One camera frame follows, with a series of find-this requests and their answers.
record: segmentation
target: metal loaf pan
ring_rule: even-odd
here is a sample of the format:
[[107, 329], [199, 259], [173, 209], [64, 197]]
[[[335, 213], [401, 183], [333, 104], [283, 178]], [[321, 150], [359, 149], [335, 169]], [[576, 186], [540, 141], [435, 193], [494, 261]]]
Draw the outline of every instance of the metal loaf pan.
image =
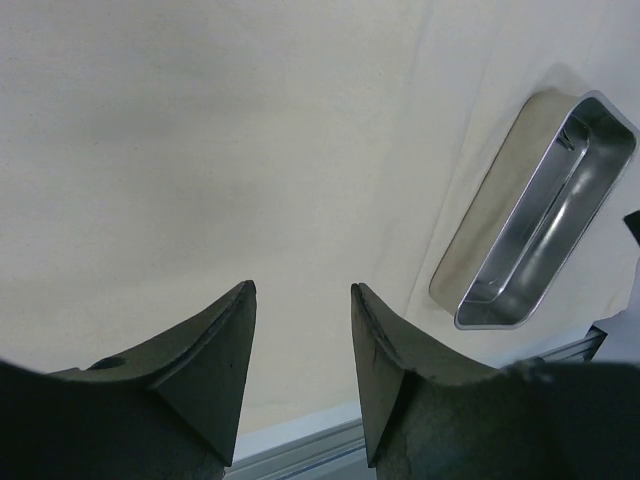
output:
[[527, 101], [431, 280], [458, 328], [514, 328], [531, 316], [637, 137], [597, 91]]

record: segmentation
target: metal container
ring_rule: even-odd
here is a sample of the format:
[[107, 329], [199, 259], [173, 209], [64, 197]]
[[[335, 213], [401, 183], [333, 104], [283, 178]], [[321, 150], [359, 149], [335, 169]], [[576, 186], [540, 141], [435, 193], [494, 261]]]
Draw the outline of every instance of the metal container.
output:
[[637, 137], [597, 91], [527, 101], [431, 280], [458, 328], [514, 328], [531, 316]]

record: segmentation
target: table surface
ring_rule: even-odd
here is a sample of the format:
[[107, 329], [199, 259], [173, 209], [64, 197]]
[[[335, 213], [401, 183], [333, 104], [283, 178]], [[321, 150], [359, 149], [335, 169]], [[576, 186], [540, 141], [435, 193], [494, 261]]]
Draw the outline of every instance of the table surface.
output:
[[2, 356], [86, 367], [258, 288], [241, 420], [357, 398], [349, 285], [493, 365], [624, 308], [632, 167], [530, 321], [461, 332], [428, 284], [534, 92], [640, 125], [640, 3], [6, 0]]

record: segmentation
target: rectangular metal tray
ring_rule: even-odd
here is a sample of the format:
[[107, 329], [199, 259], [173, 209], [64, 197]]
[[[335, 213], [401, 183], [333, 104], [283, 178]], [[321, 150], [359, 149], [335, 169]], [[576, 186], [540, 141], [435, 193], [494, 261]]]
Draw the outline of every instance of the rectangular metal tray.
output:
[[431, 280], [458, 328], [514, 328], [531, 316], [637, 137], [597, 91], [527, 101]]

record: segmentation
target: black object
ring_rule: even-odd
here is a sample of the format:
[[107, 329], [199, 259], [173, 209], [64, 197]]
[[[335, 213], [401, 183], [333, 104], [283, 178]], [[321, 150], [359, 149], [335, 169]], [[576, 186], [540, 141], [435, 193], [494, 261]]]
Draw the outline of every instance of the black object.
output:
[[352, 287], [370, 467], [379, 480], [635, 478], [640, 370], [522, 362], [495, 370]]
[[640, 210], [636, 210], [623, 218], [623, 221], [627, 228], [631, 231], [633, 238], [636, 239], [638, 245], [640, 245]]
[[231, 464], [253, 282], [85, 371], [0, 362], [0, 478], [212, 479]]

